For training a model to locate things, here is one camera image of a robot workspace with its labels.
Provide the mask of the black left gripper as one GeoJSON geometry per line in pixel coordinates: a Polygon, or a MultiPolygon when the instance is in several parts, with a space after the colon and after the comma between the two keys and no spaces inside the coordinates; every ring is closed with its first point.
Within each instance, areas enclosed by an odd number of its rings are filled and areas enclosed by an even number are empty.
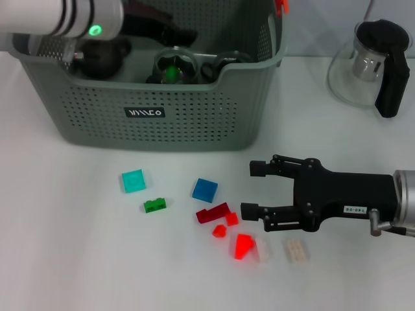
{"type": "Polygon", "coordinates": [[[153,39],[164,47],[190,47],[198,32],[171,26],[172,16],[150,5],[123,5],[120,34],[153,39]]]}

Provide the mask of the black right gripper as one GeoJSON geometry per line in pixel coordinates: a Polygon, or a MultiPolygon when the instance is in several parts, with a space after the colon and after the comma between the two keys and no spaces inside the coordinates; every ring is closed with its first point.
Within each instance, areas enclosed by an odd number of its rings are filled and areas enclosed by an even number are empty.
{"type": "Polygon", "coordinates": [[[332,172],[317,159],[273,155],[269,162],[251,161],[251,177],[281,176],[294,180],[294,205],[264,207],[241,203],[241,218],[263,221],[266,232],[315,232],[328,218],[368,219],[372,209],[382,222],[394,220],[398,200],[394,179],[388,174],[332,172]]]}

